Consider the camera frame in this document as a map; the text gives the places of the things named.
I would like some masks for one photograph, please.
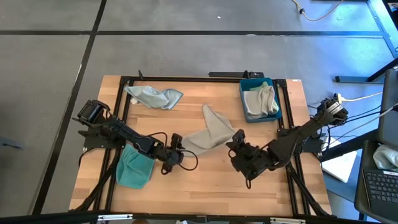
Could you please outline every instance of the folded cloth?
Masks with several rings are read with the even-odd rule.
[[[235,130],[224,116],[214,112],[208,105],[202,106],[206,129],[193,133],[182,140],[182,146],[196,155],[213,149],[232,138]]]
[[[116,167],[116,181],[126,187],[141,189],[148,182],[154,164],[155,160],[127,144]]]
[[[275,101],[275,91],[273,86],[263,82],[261,86],[251,88],[250,91],[243,91],[244,104],[250,115],[276,114],[279,111]]]
[[[381,145],[373,154],[373,160],[378,169],[398,172],[398,151],[387,145]]]
[[[171,110],[181,99],[183,93],[174,89],[163,91],[156,90],[151,86],[126,86],[124,87],[134,100],[143,103],[148,108],[162,108]]]

